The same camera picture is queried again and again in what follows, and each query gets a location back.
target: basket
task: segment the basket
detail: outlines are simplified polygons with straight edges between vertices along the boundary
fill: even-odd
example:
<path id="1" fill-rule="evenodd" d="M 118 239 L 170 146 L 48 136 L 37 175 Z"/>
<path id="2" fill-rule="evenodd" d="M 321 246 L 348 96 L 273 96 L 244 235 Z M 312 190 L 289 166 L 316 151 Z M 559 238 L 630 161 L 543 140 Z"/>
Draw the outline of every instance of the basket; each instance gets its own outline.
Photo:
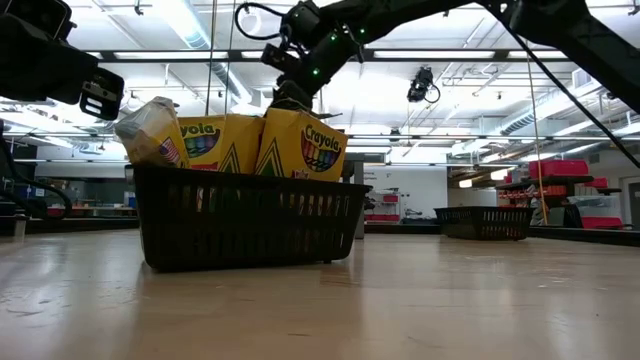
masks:
<path id="1" fill-rule="evenodd" d="M 183 271 L 346 258 L 368 186 L 134 167 L 145 261 Z"/>
<path id="2" fill-rule="evenodd" d="M 522 240 L 533 209 L 468 206 L 435 209 L 444 235 L 468 240 Z"/>

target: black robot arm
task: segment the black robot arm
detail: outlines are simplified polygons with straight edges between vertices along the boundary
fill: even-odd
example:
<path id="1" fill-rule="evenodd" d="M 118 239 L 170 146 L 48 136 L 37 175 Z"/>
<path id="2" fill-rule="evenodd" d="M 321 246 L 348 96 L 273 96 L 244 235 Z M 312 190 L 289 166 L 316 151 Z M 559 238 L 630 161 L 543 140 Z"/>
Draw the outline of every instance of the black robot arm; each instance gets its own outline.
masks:
<path id="1" fill-rule="evenodd" d="M 365 44 L 401 24 L 474 2 L 513 35 L 561 50 L 640 112 L 640 53 L 591 16 L 584 0 L 345 0 L 322 8 L 300 2 L 283 17 L 283 44 L 267 45 L 263 53 L 264 63 L 283 71 L 272 106 L 311 108 L 313 96 Z M 288 55 L 292 44 L 306 51 Z"/>

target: black equipment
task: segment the black equipment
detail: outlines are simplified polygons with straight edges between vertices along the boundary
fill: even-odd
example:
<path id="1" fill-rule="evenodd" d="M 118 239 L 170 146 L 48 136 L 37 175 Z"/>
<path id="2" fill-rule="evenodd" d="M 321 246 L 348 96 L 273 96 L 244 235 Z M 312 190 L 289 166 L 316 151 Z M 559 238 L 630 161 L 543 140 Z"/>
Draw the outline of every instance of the black equipment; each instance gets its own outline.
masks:
<path id="1" fill-rule="evenodd" d="M 438 98 L 435 101 L 427 99 L 427 93 L 431 88 L 436 89 L 438 92 Z M 426 100 L 430 103 L 435 103 L 440 100 L 440 89 L 438 89 L 438 87 L 433 83 L 433 73 L 431 72 L 430 67 L 423 66 L 418 70 L 415 79 L 411 81 L 411 87 L 409 88 L 407 99 L 409 102 L 420 102 L 422 100 Z"/>
<path id="2" fill-rule="evenodd" d="M 83 112 L 115 120 L 124 80 L 67 43 L 70 19 L 62 0 L 0 0 L 0 96 L 80 102 Z"/>
<path id="3" fill-rule="evenodd" d="M 547 69 L 519 35 L 561 50 L 615 97 L 640 112 L 640 52 L 590 13 L 585 0 L 343 0 L 324 7 L 306 0 L 282 16 L 279 34 L 254 39 L 282 39 L 267 45 L 262 62 L 279 69 L 272 106 L 310 109 L 313 96 L 352 57 L 363 60 L 365 44 L 387 35 L 397 26 L 439 12 L 477 3 L 496 17 L 528 56 L 640 168 L 636 160 Z M 247 7 L 264 5 L 244 3 Z M 287 50 L 294 49 L 299 57 Z"/>

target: crayon box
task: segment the crayon box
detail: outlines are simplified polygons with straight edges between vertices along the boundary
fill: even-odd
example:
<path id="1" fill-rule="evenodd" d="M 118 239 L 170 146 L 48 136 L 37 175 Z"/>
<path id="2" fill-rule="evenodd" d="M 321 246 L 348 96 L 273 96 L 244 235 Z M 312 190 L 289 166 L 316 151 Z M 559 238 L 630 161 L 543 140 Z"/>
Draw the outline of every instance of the crayon box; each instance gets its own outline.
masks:
<path id="1" fill-rule="evenodd" d="M 269 109 L 256 174 L 338 181 L 347 136 L 302 111 Z"/>

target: crayola crayon box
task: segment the crayola crayon box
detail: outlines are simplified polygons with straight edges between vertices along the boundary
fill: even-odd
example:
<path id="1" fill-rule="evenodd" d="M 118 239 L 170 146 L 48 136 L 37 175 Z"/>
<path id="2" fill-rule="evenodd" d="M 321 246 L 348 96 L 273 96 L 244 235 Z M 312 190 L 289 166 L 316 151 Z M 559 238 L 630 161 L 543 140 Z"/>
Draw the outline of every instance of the crayola crayon box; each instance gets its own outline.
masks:
<path id="1" fill-rule="evenodd" d="M 178 123 L 191 168 L 217 171 L 220 165 L 224 116 L 178 118 Z"/>
<path id="2" fill-rule="evenodd" d="M 230 114 L 226 116 L 219 170 L 234 174 L 253 174 L 260 152 L 264 118 Z"/>
<path id="3" fill-rule="evenodd" d="M 302 111 L 269 109 L 256 174 L 338 181 L 347 136 Z"/>

